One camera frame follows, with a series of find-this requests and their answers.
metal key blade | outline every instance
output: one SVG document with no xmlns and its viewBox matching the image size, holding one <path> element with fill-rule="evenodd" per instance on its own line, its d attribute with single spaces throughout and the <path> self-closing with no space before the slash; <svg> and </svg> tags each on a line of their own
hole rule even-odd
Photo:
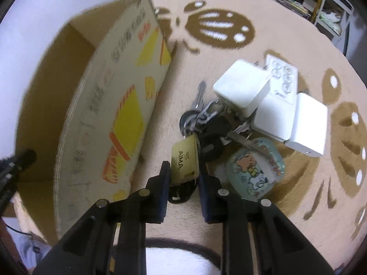
<svg viewBox="0 0 367 275">
<path fill-rule="evenodd" d="M 234 132 L 240 134 L 242 132 L 245 132 L 247 130 L 249 130 L 251 127 L 251 121 L 250 120 L 246 120 L 244 121 L 241 125 L 239 125 L 235 130 Z"/>
<path fill-rule="evenodd" d="M 198 111 L 203 110 L 203 107 L 204 107 L 203 97 L 204 97 L 205 89 L 206 89 L 206 82 L 203 80 L 199 84 L 199 87 L 197 88 L 197 95 L 195 97 L 194 102 L 191 105 L 191 109 L 198 110 Z"/>
<path fill-rule="evenodd" d="M 244 147 L 246 147 L 248 149 L 252 149 L 252 150 L 260 153 L 261 155 L 265 156 L 265 158 L 272 159 L 271 155 L 269 153 L 265 152 L 265 150 L 263 148 L 260 148 L 258 145 L 256 145 L 252 141 L 248 140 L 247 138 L 239 135 L 238 133 L 231 130 L 230 132 L 228 132 L 227 136 L 230 139 L 234 140 L 235 142 L 243 145 Z"/>
</svg>

keychain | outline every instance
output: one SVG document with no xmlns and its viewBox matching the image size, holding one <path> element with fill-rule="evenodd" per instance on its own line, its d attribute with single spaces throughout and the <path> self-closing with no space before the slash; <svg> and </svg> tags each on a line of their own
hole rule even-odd
<svg viewBox="0 0 367 275">
<path fill-rule="evenodd" d="M 199 140 L 195 133 L 173 145 L 168 194 L 170 203 L 184 203 L 195 191 L 196 179 L 199 177 L 199 150 Z"/>
<path fill-rule="evenodd" d="M 226 174 L 243 199 L 257 201 L 283 178 L 285 164 L 271 140 L 262 137 L 252 142 L 269 154 L 268 158 L 252 149 L 241 148 L 227 161 Z"/>
</svg>

gold key tag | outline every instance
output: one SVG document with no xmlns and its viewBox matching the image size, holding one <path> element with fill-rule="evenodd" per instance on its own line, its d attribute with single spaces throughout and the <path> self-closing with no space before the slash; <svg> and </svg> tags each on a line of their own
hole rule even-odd
<svg viewBox="0 0 367 275">
<path fill-rule="evenodd" d="M 199 176 L 198 138 L 196 134 L 172 146 L 171 183 L 178 186 Z"/>
</svg>

carabiner clip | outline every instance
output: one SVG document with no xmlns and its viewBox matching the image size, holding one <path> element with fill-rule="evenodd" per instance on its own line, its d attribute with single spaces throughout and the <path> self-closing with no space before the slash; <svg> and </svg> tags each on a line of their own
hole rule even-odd
<svg viewBox="0 0 367 275">
<path fill-rule="evenodd" d="M 219 107 L 218 109 L 216 109 L 214 112 L 210 113 L 210 108 L 212 106 L 217 106 Z M 200 114 L 197 116 L 197 121 L 196 123 L 198 124 L 206 124 L 208 123 L 212 118 L 214 118 L 215 116 L 217 116 L 219 113 L 221 113 L 223 110 L 223 103 L 219 101 L 219 99 L 213 100 L 211 101 L 206 108 L 204 108 Z"/>
</svg>

beige carpet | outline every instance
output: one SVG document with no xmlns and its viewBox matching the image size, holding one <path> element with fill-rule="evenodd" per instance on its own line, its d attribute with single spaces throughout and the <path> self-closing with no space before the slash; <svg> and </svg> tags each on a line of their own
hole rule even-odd
<svg viewBox="0 0 367 275">
<path fill-rule="evenodd" d="M 234 61 L 261 63 L 271 53 L 298 68 L 299 91 L 326 104 L 330 116 L 322 158 L 309 158 L 278 144 L 286 175 L 269 198 L 333 268 L 346 263 L 367 232 L 367 91 L 347 59 L 310 22 L 273 0 L 153 3 L 174 55 L 146 133 L 144 164 L 136 168 L 133 190 L 158 174 L 162 160 L 171 156 L 171 146 L 182 139 L 179 118 L 202 80 L 207 82 L 208 102 L 214 98 L 212 85 Z M 216 13 L 211 20 L 233 26 L 225 32 L 203 27 L 208 20 L 203 15 L 210 13 Z M 244 39 L 236 41 L 235 34 Z M 182 205 L 169 203 L 164 224 L 147 225 L 147 236 L 186 240 L 221 252 L 221 226 L 204 223 L 197 192 Z"/>
</svg>

